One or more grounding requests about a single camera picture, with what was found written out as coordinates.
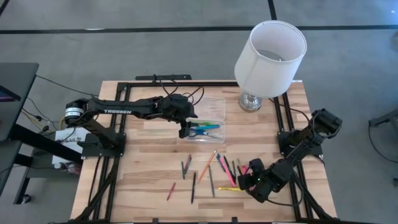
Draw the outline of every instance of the pencil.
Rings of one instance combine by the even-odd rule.
[[[174,191],[174,187],[175,187],[175,182],[174,182],[174,184],[173,184],[173,186],[172,186],[172,189],[171,189],[170,192],[169,192],[169,196],[167,196],[167,200],[166,200],[166,201],[168,201],[168,200],[170,199],[170,196],[172,195],[172,193],[173,193],[173,191]]]
[[[181,161],[181,169],[182,169],[182,179],[185,180],[184,162],[182,162],[182,161]]]
[[[193,183],[192,183],[192,195],[191,195],[191,203],[193,203],[193,196],[195,195],[195,182],[197,179],[197,173],[193,173]]]
[[[198,180],[198,184],[200,183],[201,179],[203,178],[203,175],[205,175],[207,167],[210,165],[210,162],[214,158],[214,155],[216,154],[216,152],[217,152],[217,150],[214,150],[213,154],[210,156],[209,161],[207,161],[207,164],[206,164],[205,168],[203,169],[203,172],[200,174],[200,177],[199,177],[199,180]]]
[[[209,174],[210,174],[211,194],[213,194],[213,197],[216,197],[216,195],[214,194],[214,185],[213,185],[213,178],[211,177],[211,169],[210,169],[210,166],[209,166]]]

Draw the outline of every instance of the orange pencil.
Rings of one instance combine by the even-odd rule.
[[[198,180],[198,184],[200,183],[203,175],[205,175],[205,172],[207,170],[207,167],[210,165],[211,160],[214,158],[214,155],[216,154],[217,150],[214,150],[213,155],[211,155],[209,161],[207,161],[207,164],[205,166],[205,168],[203,169],[203,172],[200,174],[199,180]]]

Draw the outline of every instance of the pink marker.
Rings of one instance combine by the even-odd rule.
[[[232,186],[233,186],[233,187],[236,187],[236,185],[235,185],[235,183],[234,183],[234,180],[233,180],[232,177],[231,177],[231,174],[228,172],[228,168],[227,168],[227,166],[225,165],[225,162],[223,161],[222,158],[220,158],[220,161],[221,161],[221,164],[223,165],[224,169],[227,171],[227,172],[226,172],[226,175],[228,176],[229,180],[231,181]]]

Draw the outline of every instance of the wheel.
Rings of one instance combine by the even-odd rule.
[[[29,203],[31,200],[32,200],[32,197],[30,197],[30,195],[28,195],[28,194],[25,194],[24,198],[22,199],[21,204]]]

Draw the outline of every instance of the gray carpet floor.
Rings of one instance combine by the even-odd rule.
[[[274,2],[278,19],[296,26],[398,24],[394,0]],[[265,0],[10,0],[0,17],[0,30],[252,26],[269,19]],[[327,108],[343,120],[339,135],[323,144],[338,216],[397,223],[398,189],[392,178],[398,177],[398,164],[379,156],[368,137],[369,119],[398,108],[397,30],[303,33],[308,51],[295,79],[303,80],[312,111]],[[248,31],[0,34],[0,62],[38,62],[38,75],[91,93],[99,93],[103,80],[133,80],[153,73],[234,79],[234,64],[248,35]],[[82,97],[40,79],[29,96],[53,120],[62,117],[66,103]],[[25,108],[35,111],[29,102]],[[35,129],[25,118],[19,123]],[[371,133],[377,148],[398,161],[391,127],[384,124]],[[68,220],[78,179],[35,179],[27,190],[35,200],[13,205],[23,172],[23,167],[12,170],[0,198],[1,223]]]

